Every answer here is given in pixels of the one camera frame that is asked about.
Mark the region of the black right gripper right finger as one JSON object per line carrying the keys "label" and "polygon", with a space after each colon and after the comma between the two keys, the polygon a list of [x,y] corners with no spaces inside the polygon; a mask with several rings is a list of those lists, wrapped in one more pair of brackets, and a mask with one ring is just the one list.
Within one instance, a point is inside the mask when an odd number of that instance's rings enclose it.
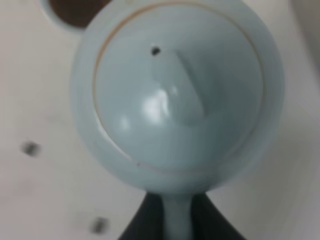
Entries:
{"label": "black right gripper right finger", "polygon": [[192,198],[191,220],[195,240],[245,240],[205,193]]}

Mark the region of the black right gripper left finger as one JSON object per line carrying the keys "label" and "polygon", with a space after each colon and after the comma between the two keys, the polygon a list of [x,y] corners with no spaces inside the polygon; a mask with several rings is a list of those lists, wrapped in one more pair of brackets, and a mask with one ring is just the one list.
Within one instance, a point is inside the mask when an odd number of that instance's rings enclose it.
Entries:
{"label": "black right gripper left finger", "polygon": [[164,209],[159,195],[147,192],[119,240],[163,240]]}

